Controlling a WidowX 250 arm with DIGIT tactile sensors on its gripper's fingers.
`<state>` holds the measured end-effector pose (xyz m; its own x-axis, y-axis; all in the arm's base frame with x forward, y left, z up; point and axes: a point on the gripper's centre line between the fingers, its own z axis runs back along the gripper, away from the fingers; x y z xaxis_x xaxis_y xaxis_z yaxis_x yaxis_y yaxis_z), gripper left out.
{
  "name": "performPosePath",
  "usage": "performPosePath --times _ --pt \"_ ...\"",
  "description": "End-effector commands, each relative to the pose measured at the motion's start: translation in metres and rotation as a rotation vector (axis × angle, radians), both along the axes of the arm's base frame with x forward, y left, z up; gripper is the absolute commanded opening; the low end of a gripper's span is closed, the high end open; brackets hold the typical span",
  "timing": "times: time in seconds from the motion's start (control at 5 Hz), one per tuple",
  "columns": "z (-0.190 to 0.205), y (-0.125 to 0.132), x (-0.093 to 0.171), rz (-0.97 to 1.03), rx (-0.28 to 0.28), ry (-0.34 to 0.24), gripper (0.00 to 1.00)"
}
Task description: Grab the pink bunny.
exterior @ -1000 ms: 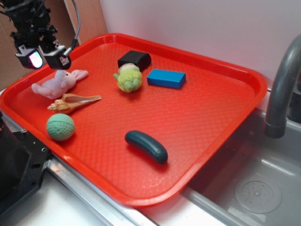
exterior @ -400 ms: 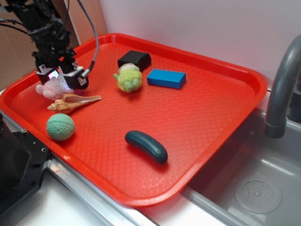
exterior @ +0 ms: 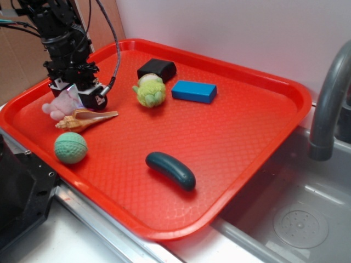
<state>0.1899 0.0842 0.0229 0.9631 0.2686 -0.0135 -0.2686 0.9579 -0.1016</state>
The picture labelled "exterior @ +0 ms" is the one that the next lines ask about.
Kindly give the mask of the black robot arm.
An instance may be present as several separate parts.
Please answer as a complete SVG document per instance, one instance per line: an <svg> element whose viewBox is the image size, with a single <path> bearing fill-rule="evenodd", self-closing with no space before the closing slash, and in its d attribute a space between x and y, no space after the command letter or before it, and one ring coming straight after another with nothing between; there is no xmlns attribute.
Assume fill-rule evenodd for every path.
<svg viewBox="0 0 351 263"><path fill-rule="evenodd" d="M73 89L84 107L103 110L105 87L96 78L98 66L90 62L91 41L70 1L19 1L19 8L1 9L1 26L40 38L50 59L49 87L54 96Z"/></svg>

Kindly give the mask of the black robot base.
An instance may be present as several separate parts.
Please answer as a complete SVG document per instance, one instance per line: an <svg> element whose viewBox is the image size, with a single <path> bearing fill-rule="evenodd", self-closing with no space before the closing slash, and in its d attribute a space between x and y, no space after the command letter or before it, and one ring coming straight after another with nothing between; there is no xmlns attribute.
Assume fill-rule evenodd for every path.
<svg viewBox="0 0 351 263"><path fill-rule="evenodd" d="M1 136L1 252L46 221L57 182L53 168Z"/></svg>

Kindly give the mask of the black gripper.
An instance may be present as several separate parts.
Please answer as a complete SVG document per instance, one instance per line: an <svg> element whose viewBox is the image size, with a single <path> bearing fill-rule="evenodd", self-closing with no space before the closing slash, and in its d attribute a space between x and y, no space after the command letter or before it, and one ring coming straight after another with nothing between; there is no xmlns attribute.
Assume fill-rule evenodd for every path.
<svg viewBox="0 0 351 263"><path fill-rule="evenodd" d="M43 66L48 71L48 77L51 81L49 88L55 98L57 98L63 91L67 91L70 95L74 95L75 84L79 90L78 96L80 101L85 108L91 110L103 110L106 108L107 97L100 96L104 86L94 86L96 79L95 74L99 72L99 68L95 62L85 62L80 65L69 64L66 68L59 68L54 62L46 61Z"/></svg>

